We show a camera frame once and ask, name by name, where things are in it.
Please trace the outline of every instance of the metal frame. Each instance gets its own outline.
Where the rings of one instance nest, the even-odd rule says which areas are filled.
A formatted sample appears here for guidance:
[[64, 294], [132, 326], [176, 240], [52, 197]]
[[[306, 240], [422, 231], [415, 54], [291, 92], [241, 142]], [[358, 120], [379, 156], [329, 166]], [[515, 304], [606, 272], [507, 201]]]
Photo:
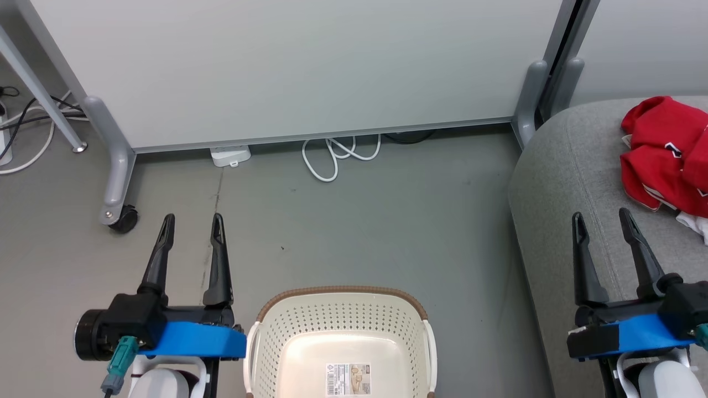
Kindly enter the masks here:
[[600, 0], [579, 1], [581, 2], [580, 9], [573, 26], [571, 26], [558, 66], [550, 77], [540, 99], [539, 110], [544, 120], [550, 119], [553, 115], [569, 107], [573, 92], [585, 67], [585, 60], [577, 55]]
[[[511, 126], [523, 149], [536, 133], [536, 110], [544, 120], [568, 108], [585, 62], [575, 58], [600, 0], [563, 0], [543, 59], [526, 72]], [[573, 18], [573, 9], [580, 9]], [[570, 23], [570, 33], [564, 36]]]
[[54, 103], [47, 90], [40, 82], [35, 72], [27, 64], [20, 51], [12, 42], [7, 32], [0, 27], [0, 53], [5, 57], [7, 62], [15, 70], [15, 73], [22, 79], [28, 89], [35, 96], [37, 101], [47, 111], [47, 114], [52, 118], [52, 121], [57, 125], [59, 130], [64, 134], [69, 143], [74, 148], [74, 153], [83, 152], [86, 149], [86, 143], [81, 141], [74, 128], [71, 127], [67, 119]]
[[[543, 60], [533, 62], [527, 71], [521, 94], [511, 118], [494, 118], [483, 120], [466, 120], [462, 122], [435, 123], [430, 125], [410, 125], [391, 128], [357, 130], [347, 132], [335, 132], [324, 134], [312, 134], [287, 137], [287, 140], [310, 140], [316, 138], [337, 137], [342, 135], [371, 135], [395, 132], [408, 132], [416, 130], [428, 130], [437, 128], [466, 127], [472, 125], [489, 125], [495, 123], [508, 123], [514, 129], [520, 146], [523, 148], [536, 131], [535, 111], [540, 101], [544, 87], [549, 81], [549, 65], [553, 65], [558, 52], [561, 51], [561, 44], [566, 27], [570, 21], [573, 7], [576, 1], [563, 0], [559, 10], [556, 23], [553, 27]], [[113, 119], [105, 103], [97, 96], [87, 95], [79, 80], [69, 67], [66, 59], [59, 51], [47, 28], [42, 23], [37, 11], [29, 0], [17, 0], [18, 7], [28, 25], [42, 43], [47, 55], [57, 68], [57, 71], [74, 93], [74, 97], [83, 105], [86, 115], [91, 120], [97, 133], [103, 138], [110, 154], [110, 173], [106, 184], [103, 207], [99, 215], [102, 224], [112, 225], [119, 220], [120, 213], [125, 201], [128, 184], [133, 166], [135, 165], [136, 153], [151, 153], [184, 149], [199, 149], [216, 146], [229, 146], [238, 144], [264, 144], [270, 142], [283, 141], [281, 137], [268, 137], [257, 140], [234, 140], [226, 142], [201, 142], [186, 145], [167, 145], [162, 147], [142, 147], [131, 148], [116, 121]]]

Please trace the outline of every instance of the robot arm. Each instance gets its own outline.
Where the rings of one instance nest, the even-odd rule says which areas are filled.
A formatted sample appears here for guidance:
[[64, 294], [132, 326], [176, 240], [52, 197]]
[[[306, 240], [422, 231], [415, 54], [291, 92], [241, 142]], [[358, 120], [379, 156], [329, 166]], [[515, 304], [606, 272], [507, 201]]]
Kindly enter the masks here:
[[[234, 297], [222, 216], [214, 214], [212, 222], [212, 265], [203, 307], [168, 306], [167, 260], [174, 230], [174, 215], [165, 216], [136, 294], [116, 295], [107, 309], [90, 309], [76, 325], [74, 348], [79, 358], [110, 360], [101, 386], [106, 396], [120, 393], [131, 364], [134, 375], [141, 376], [140, 383], [152, 380], [145, 375], [153, 373], [155, 382], [177, 388], [188, 383], [176, 371], [158, 374], [153, 368], [160, 363], [192, 363], [200, 377], [190, 386], [191, 398], [213, 398], [219, 362], [246, 355], [246, 336], [231, 309]], [[134, 378], [131, 394], [139, 394], [136, 384]]]
[[[590, 256], [583, 216], [573, 215], [578, 328], [569, 332], [569, 355], [598, 361], [608, 398], [705, 398], [687, 353], [692, 344], [708, 343], [708, 282], [687, 284], [678, 274], [665, 274], [628, 209], [620, 209], [619, 220], [639, 287], [636, 300], [610, 302]], [[625, 369], [632, 358], [658, 360]]]

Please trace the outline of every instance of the white plastic basket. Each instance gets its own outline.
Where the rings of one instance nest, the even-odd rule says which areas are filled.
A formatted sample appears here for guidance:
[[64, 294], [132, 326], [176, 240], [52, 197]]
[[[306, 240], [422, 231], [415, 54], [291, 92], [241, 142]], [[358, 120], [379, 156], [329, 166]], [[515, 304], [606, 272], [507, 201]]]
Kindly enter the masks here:
[[434, 398], [437, 378], [421, 304], [365, 286], [274, 297], [249, 331], [244, 360], [248, 398]]

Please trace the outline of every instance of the label sticker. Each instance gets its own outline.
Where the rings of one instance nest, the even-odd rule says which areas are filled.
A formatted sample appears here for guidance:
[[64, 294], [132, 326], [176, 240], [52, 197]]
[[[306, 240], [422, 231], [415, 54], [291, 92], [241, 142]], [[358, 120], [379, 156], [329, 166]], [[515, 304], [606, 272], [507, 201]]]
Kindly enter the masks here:
[[327, 397], [371, 395], [371, 365], [368, 363], [326, 364]]

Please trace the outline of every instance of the red clothing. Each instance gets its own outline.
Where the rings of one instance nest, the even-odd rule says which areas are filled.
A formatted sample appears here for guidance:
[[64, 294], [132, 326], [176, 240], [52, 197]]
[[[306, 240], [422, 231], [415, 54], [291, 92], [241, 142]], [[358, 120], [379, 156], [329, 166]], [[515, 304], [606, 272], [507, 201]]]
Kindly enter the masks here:
[[627, 195], [652, 210], [665, 203], [708, 217], [708, 113], [653, 97], [627, 113], [622, 129], [632, 135], [619, 157]]

